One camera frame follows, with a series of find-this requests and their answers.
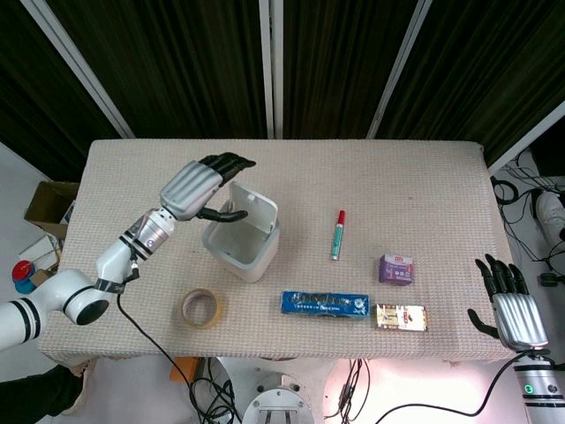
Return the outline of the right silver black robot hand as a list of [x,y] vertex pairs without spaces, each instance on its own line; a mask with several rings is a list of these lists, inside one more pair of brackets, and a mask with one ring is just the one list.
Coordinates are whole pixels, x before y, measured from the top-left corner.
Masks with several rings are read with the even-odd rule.
[[486,254],[475,260],[491,302],[494,326],[467,310],[471,324],[479,332],[498,339],[513,352],[540,351],[548,346],[546,329],[538,305],[530,295],[524,275],[514,264],[506,264]]

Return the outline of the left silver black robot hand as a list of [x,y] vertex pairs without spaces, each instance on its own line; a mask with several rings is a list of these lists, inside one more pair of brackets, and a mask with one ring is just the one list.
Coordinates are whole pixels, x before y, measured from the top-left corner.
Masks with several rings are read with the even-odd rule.
[[240,171],[255,165],[255,161],[231,152],[190,161],[161,190],[161,205],[178,221],[190,221],[194,217],[219,223],[242,220],[248,216],[245,210],[220,212],[206,205]]

